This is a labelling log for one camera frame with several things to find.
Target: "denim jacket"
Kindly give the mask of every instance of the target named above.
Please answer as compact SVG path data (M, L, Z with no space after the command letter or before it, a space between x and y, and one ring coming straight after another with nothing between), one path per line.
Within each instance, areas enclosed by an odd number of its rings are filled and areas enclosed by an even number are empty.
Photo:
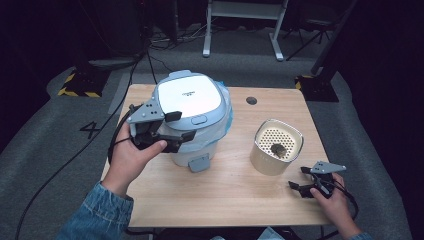
M123 199L98 182L56 239L120 239L130 222L133 205L131 197ZM372 238L361 233L349 240Z

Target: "wooden table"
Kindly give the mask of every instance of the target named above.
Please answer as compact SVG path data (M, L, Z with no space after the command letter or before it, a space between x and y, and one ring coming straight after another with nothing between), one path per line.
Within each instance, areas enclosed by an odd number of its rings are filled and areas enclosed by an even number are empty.
M147 101L154 85L132 85L123 114L130 104ZM177 166L169 154L150 161L131 184L135 200L130 227L276 226L328 224L315 199L302 199L288 181L310 184L301 166L328 161L304 101L296 89L230 87L234 120L218 142L210 169L192 173ZM255 97L249 105L247 97ZM283 121L304 136L298 157L279 176L266 176L252 166L249 154L260 125L267 119ZM108 170L108 163L103 176Z

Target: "perforated container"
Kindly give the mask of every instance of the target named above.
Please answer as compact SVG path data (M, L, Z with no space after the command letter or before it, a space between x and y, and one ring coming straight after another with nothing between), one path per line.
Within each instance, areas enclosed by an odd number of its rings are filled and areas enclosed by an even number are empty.
M297 129L268 119L256 132L250 161L262 174L279 175L299 156L302 146L303 136Z

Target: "mesh container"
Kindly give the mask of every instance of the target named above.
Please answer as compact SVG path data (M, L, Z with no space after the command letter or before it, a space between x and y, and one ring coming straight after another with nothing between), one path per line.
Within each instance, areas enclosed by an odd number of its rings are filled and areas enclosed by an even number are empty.
M282 174L299 156L302 146L303 136L298 130L284 122L269 119L256 132L250 161L262 174Z

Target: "person's right hand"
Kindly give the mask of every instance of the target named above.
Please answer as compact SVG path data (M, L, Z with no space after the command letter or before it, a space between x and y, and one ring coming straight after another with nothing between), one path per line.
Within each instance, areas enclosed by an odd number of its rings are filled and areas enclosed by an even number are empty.
M333 178L344 187L343 178L339 174L333 173ZM342 191L335 188L329 199L325 198L321 192L315 188L311 188L311 194L318 201L319 205L321 205L325 215L337 227L340 235L344 239L348 239L362 232L356 226L350 215L346 196Z

